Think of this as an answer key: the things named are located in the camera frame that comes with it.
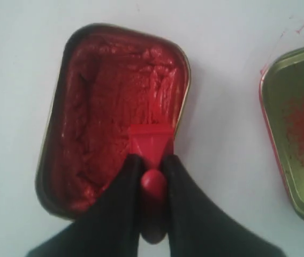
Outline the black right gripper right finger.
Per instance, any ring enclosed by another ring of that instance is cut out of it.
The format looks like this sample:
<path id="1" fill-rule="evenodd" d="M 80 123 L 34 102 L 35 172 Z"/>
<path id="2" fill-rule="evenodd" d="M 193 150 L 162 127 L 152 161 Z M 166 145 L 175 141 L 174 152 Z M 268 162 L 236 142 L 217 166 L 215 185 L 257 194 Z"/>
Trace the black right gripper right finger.
<path id="1" fill-rule="evenodd" d="M 168 180 L 171 256 L 285 256 L 216 206 L 178 156 L 165 157 L 162 171 Z"/>

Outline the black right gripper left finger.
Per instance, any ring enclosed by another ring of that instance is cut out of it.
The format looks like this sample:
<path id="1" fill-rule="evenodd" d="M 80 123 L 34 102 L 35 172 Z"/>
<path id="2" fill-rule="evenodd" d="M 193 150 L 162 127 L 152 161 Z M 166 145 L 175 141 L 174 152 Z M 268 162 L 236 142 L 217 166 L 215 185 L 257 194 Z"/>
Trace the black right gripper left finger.
<path id="1" fill-rule="evenodd" d="M 28 256 L 137 256 L 143 160 L 128 155 L 110 186 L 71 225 Z"/>

